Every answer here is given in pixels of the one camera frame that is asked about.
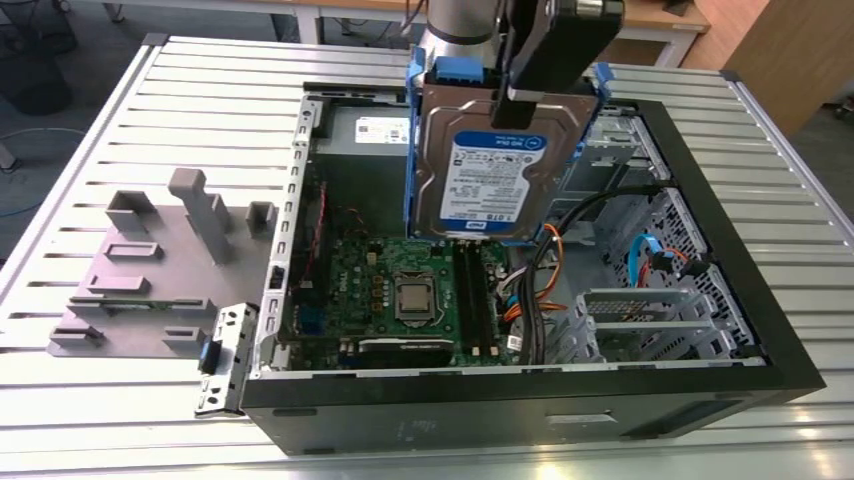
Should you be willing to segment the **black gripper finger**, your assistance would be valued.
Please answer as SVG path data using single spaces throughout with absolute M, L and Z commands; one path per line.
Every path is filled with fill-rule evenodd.
M 529 128 L 538 102 L 539 92 L 514 87 L 510 82 L 510 75 L 503 74 L 499 88 L 493 93 L 491 127 Z

